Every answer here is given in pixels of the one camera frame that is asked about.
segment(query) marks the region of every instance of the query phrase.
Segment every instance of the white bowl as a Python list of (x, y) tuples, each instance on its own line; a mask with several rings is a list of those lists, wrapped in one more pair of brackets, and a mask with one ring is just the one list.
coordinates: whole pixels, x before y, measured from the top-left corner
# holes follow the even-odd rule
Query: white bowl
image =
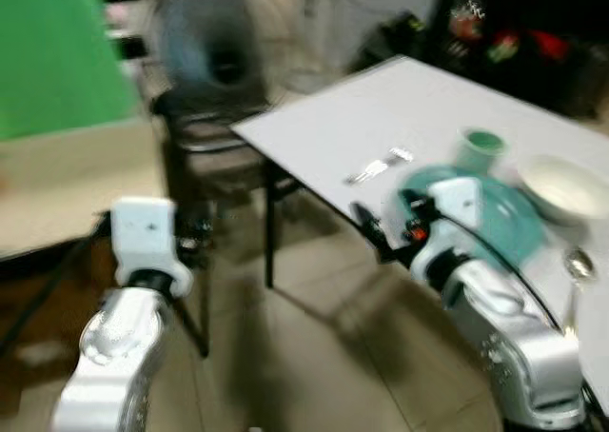
[(553, 156), (537, 156), (519, 173), (525, 191), (552, 220), (575, 223), (609, 216), (609, 185), (583, 167)]

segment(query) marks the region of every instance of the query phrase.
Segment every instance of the metal spoon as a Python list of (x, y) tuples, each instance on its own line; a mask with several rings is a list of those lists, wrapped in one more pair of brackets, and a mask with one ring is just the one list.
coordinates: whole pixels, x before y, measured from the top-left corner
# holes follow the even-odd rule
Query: metal spoon
[(565, 337), (576, 339), (578, 337), (577, 318), (580, 293), (583, 290), (584, 284), (594, 282), (597, 277), (592, 260), (578, 246), (575, 246), (566, 253), (564, 256), (564, 266), (567, 268), (569, 275), (571, 275), (572, 283), (569, 308), (567, 309), (562, 326), (562, 333)]

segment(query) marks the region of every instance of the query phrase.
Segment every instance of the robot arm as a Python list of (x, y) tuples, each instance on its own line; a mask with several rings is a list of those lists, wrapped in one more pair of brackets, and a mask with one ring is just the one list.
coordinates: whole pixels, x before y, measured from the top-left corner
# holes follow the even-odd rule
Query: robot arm
[[(438, 190), (442, 194), (434, 195)], [(458, 228), (441, 221), (450, 215), (465, 226), (476, 225), (474, 179), (439, 182), (428, 192), (403, 194), (414, 218), (403, 232), (407, 244), (396, 250), (379, 220), (353, 205), (362, 231), (380, 250), (380, 261), (400, 261), (415, 282), (438, 291), (454, 325), (480, 352), (501, 413), (515, 430), (578, 430), (586, 412), (577, 340), (552, 326), (516, 279), (457, 246), (452, 235)]]
[(161, 364), (170, 303), (192, 283), (176, 255), (170, 201), (122, 199), (110, 218), (122, 288), (81, 336), (80, 359), (55, 406), (52, 432), (146, 429), (147, 394)]

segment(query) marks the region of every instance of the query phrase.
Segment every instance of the green wall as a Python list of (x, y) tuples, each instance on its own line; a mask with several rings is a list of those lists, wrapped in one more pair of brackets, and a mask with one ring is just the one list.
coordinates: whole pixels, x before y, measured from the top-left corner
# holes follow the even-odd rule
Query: green wall
[(0, 0), (0, 139), (131, 116), (101, 0)]

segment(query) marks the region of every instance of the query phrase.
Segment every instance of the table leg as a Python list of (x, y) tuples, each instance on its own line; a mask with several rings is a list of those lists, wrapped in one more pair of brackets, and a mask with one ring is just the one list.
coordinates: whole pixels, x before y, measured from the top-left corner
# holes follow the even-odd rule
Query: table leg
[(265, 284), (272, 289), (274, 286), (275, 267), (275, 200), (277, 196), (277, 168), (271, 161), (265, 161)]

